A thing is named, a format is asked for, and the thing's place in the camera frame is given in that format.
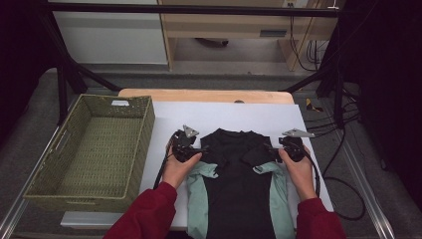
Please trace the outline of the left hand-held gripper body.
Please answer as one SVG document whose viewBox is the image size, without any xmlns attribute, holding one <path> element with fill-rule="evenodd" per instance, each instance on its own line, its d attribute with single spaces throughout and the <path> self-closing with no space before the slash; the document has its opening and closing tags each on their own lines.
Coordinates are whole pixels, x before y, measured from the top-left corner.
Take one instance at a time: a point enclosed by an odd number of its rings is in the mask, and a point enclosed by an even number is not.
<svg viewBox="0 0 422 239">
<path fill-rule="evenodd" d="M 186 124 L 183 129 L 179 129 L 172 137 L 172 153 L 180 162 L 185 162 L 193 155 L 199 152 L 198 148 L 194 148 L 193 144 L 199 132 Z"/>
</svg>

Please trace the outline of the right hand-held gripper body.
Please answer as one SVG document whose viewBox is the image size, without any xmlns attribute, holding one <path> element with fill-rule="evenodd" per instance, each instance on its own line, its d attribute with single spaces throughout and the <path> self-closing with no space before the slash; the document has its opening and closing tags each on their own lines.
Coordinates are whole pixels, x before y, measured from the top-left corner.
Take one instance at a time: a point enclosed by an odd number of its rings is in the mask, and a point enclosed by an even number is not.
<svg viewBox="0 0 422 239">
<path fill-rule="evenodd" d="M 293 128 L 283 132 L 279 138 L 279 144 L 283 146 L 290 159 L 294 162 L 299 162 L 306 156 L 303 144 L 304 137 L 315 137 L 315 135 L 311 132 Z"/>
</svg>

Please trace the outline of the black and green t-shirt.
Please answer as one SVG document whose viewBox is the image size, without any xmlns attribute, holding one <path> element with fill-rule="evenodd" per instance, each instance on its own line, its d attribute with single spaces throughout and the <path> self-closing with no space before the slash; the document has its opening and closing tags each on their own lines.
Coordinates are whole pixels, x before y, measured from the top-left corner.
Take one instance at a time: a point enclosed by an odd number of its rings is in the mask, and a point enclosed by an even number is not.
<svg viewBox="0 0 422 239">
<path fill-rule="evenodd" d="M 286 176 L 267 136 L 217 129 L 187 177 L 193 239 L 295 239 Z"/>
</svg>

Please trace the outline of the green woven basket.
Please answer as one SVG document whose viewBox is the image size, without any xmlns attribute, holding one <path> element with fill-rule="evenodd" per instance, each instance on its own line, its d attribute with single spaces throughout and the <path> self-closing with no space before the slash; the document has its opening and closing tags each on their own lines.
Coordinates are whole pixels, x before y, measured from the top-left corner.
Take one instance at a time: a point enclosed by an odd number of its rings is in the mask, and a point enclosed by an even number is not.
<svg viewBox="0 0 422 239">
<path fill-rule="evenodd" d="M 152 98 L 81 95 L 24 193 L 54 211 L 123 212 L 139 193 Z"/>
</svg>

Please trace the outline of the person's left hand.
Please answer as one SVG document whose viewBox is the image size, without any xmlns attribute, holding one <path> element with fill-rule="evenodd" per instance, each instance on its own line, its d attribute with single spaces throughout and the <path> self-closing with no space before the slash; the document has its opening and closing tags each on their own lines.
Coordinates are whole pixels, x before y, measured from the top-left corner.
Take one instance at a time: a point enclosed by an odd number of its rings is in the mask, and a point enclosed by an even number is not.
<svg viewBox="0 0 422 239">
<path fill-rule="evenodd" d="M 172 148 L 169 149 L 168 153 L 162 172 L 162 181 L 177 189 L 201 157 L 193 155 L 187 161 L 180 162 L 172 153 Z"/>
</svg>

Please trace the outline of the person's right hand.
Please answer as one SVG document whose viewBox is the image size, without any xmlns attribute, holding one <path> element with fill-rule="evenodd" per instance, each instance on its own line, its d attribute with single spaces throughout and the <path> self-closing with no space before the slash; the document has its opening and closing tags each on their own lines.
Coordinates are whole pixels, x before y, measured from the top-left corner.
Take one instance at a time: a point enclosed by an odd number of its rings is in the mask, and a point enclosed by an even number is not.
<svg viewBox="0 0 422 239">
<path fill-rule="evenodd" d="M 313 180 L 313 166 L 310 160 L 305 156 L 301 161 L 295 162 L 283 148 L 279 149 L 279 156 L 287 167 L 300 200 L 317 198 Z"/>
</svg>

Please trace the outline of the yellow and black tape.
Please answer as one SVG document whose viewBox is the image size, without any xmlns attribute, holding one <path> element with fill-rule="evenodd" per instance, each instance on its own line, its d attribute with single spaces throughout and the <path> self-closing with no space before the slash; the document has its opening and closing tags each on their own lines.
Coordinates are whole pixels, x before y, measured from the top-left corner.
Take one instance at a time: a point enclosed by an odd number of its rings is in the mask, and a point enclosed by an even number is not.
<svg viewBox="0 0 422 239">
<path fill-rule="evenodd" d="M 306 98 L 306 108 L 308 111 L 323 112 L 323 108 L 314 106 L 312 100 L 309 98 Z"/>
</svg>

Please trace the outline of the white board sheet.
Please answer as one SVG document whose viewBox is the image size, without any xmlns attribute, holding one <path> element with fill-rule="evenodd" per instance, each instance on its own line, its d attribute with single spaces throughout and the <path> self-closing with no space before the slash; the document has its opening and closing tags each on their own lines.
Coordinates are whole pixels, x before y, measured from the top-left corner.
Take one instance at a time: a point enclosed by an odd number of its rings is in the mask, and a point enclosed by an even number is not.
<svg viewBox="0 0 422 239">
<path fill-rule="evenodd" d="M 165 154 L 165 146 L 170 136 L 184 124 L 200 132 L 195 147 L 199 147 L 202 136 L 217 128 L 230 131 L 252 130 L 269 136 L 274 147 L 280 147 L 278 139 L 283 132 L 294 128 L 306 130 L 298 105 L 153 101 L 153 108 L 155 122 L 139 192 L 152 188 Z M 300 199 L 289 177 L 287 186 L 289 208 L 296 226 Z M 171 229 L 180 231 L 187 228 L 188 196 L 185 182 L 177 193 L 176 214 Z M 121 213 L 67 211 L 61 226 L 73 229 L 109 229 L 120 216 Z"/>
</svg>

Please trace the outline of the black metal stand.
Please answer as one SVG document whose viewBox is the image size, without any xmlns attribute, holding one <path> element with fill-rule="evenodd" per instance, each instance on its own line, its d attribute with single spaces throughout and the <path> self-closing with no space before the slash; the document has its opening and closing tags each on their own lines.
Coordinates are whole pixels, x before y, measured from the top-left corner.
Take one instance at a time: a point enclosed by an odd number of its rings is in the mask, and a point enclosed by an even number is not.
<svg viewBox="0 0 422 239">
<path fill-rule="evenodd" d="M 41 26 L 46 31 L 46 36 L 51 42 L 48 46 L 49 51 L 53 55 L 53 59 L 57 64 L 58 72 L 58 93 L 59 93 L 59 121 L 61 125 L 68 115 L 68 91 L 67 86 L 70 86 L 76 94 L 84 94 L 88 87 L 83 77 L 88 77 L 94 82 L 100 84 L 112 92 L 121 91 L 121 87 L 107 81 L 101 76 L 95 74 L 91 70 L 79 64 L 74 60 L 69 53 L 65 41 L 62 37 L 60 29 L 51 12 L 38 13 L 37 17 L 41 22 Z"/>
<path fill-rule="evenodd" d="M 284 92 L 294 93 L 312 82 L 319 81 L 319 85 L 316 88 L 316 95 L 327 98 L 328 94 L 334 91 L 333 122 L 338 128 L 344 129 L 345 122 L 342 112 L 343 76 L 340 70 L 341 48 L 339 20 L 336 20 L 328 43 L 328 52 L 324 54 L 319 68 L 304 80 L 285 88 Z"/>
</svg>

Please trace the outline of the dark low object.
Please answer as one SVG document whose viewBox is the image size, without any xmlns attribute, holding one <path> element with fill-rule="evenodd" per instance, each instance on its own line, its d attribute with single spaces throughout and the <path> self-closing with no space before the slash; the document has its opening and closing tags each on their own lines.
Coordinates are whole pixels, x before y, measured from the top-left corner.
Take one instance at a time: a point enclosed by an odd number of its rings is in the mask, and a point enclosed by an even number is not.
<svg viewBox="0 0 422 239">
<path fill-rule="evenodd" d="M 224 48 L 229 44 L 228 40 L 219 41 L 216 39 L 196 38 L 196 41 L 209 48 Z"/>
</svg>

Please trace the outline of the black curtain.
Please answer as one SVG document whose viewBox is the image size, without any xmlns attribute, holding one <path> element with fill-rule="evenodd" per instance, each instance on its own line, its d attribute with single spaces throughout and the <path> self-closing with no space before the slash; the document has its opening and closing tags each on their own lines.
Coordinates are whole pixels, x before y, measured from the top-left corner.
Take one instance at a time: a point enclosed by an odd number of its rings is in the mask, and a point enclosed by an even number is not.
<svg viewBox="0 0 422 239">
<path fill-rule="evenodd" d="M 381 158 L 422 209 L 422 0 L 347 0 L 344 76 Z"/>
<path fill-rule="evenodd" d="M 35 0 L 0 0 L 0 145 L 21 117 L 41 76 L 56 67 L 32 19 Z"/>
</svg>

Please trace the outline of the light wooden desk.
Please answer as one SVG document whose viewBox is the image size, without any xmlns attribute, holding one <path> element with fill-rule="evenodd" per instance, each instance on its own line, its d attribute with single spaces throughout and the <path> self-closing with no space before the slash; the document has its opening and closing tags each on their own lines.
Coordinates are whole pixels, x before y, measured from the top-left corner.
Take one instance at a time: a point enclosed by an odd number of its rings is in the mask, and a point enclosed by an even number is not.
<svg viewBox="0 0 422 239">
<path fill-rule="evenodd" d="M 246 6 L 287 8 L 286 0 L 157 0 L 160 5 Z M 343 8 L 346 0 L 296 0 L 295 8 Z M 327 41 L 335 27 L 335 18 L 162 14 L 160 16 L 167 57 L 174 57 L 175 41 L 180 38 L 276 39 L 288 69 L 294 71 L 303 62 L 302 55 L 311 41 Z"/>
</svg>

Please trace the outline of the black horizontal metal bar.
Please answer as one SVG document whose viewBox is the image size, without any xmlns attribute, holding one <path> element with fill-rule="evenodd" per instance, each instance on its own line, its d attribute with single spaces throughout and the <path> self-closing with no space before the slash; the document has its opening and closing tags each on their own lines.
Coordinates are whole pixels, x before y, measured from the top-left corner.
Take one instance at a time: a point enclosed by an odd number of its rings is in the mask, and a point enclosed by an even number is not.
<svg viewBox="0 0 422 239">
<path fill-rule="evenodd" d="M 308 8 L 270 8 L 240 6 L 98 4 L 48 2 L 45 7 L 61 12 L 139 13 L 139 14 L 205 14 L 242 16 L 286 16 L 336 18 L 338 10 Z"/>
</svg>

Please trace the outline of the white cabinet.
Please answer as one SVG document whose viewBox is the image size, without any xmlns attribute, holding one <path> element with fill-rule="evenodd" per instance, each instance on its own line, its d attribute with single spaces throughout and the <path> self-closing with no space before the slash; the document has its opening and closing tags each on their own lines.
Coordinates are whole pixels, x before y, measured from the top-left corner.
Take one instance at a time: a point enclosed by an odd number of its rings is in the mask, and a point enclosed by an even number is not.
<svg viewBox="0 0 422 239">
<path fill-rule="evenodd" d="M 54 16 L 78 63 L 167 63 L 158 14 L 55 12 Z"/>
</svg>

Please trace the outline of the aluminium rail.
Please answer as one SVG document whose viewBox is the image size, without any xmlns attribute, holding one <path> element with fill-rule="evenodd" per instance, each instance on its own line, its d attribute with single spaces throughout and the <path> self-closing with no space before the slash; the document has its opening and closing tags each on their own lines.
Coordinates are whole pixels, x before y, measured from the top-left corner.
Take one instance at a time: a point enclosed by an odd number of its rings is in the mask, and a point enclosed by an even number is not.
<svg viewBox="0 0 422 239">
<path fill-rule="evenodd" d="M 41 161 L 43 157 L 46 155 L 48 148 L 52 144 L 54 138 L 60 131 L 60 127 L 57 126 L 55 131 L 53 132 L 52 136 L 50 137 L 47 145 L 45 146 L 42 154 L 38 158 L 35 166 L 33 167 L 31 173 L 29 174 L 28 178 L 26 179 L 23 187 L 20 189 L 16 199 L 14 200 L 12 206 L 9 208 L 8 212 L 6 213 L 5 217 L 0 222 L 0 239 L 10 239 L 11 235 L 13 234 L 20 218 L 22 217 L 26 207 L 28 206 L 28 201 L 23 197 L 25 191 L 30 185 L 33 177 L 35 176 L 36 171 L 41 165 Z"/>
<path fill-rule="evenodd" d="M 358 195 L 362 199 L 365 212 L 370 217 L 379 239 L 395 239 L 393 228 L 384 214 L 378 199 L 370 185 L 361 155 L 354 151 L 349 137 L 354 135 L 351 119 L 344 121 L 344 129 L 339 129 L 336 136 L 340 141 L 339 149 L 347 165 Z"/>
</svg>

